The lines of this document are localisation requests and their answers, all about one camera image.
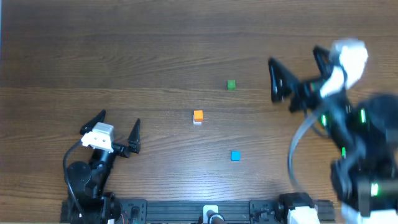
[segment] small block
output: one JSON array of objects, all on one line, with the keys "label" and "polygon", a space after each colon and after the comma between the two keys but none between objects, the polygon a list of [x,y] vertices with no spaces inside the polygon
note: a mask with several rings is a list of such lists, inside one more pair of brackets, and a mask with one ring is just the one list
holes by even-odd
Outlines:
[{"label": "small block", "polygon": [[202,122],[203,121],[203,111],[193,111],[193,120],[195,122]]},{"label": "small block", "polygon": [[232,151],[231,152],[231,161],[240,161],[241,160],[241,152]]},{"label": "small block", "polygon": [[228,80],[227,88],[228,90],[235,90],[236,89],[235,80]]}]

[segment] green light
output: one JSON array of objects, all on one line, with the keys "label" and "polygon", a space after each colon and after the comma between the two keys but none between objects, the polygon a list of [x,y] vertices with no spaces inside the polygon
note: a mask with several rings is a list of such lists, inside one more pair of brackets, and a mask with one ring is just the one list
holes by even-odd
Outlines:
[{"label": "green light", "polygon": [[365,109],[361,109],[361,121],[362,123],[366,122]]},{"label": "green light", "polygon": [[379,194],[379,184],[375,183],[371,185],[371,196],[377,196]]},{"label": "green light", "polygon": [[342,147],[342,148],[341,148],[341,156],[342,156],[343,158],[345,158],[346,155],[347,155],[346,148],[345,148],[345,147]]},{"label": "green light", "polygon": [[326,124],[327,124],[327,122],[326,122],[326,116],[325,116],[325,115],[322,115],[322,125],[323,125],[324,127],[326,127]]}]

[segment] wood grain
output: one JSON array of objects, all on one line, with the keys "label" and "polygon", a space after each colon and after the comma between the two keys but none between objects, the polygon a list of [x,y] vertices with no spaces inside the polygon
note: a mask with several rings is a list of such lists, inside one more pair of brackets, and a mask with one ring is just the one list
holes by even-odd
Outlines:
[{"label": "wood grain", "polygon": [[[394,0],[3,1],[0,74],[0,222],[57,222],[67,197],[62,156],[102,109],[125,142],[142,120],[142,149],[118,159],[107,184],[121,198],[249,200],[291,192],[286,155],[303,120],[273,105],[267,59],[300,78],[317,74],[315,44],[366,41],[358,102],[398,93]],[[226,91],[236,80],[237,90]],[[204,110],[202,126],[193,110]],[[229,154],[240,150],[240,162]],[[79,148],[71,161],[87,160]],[[336,202],[338,151],[313,133],[297,176]]]}]

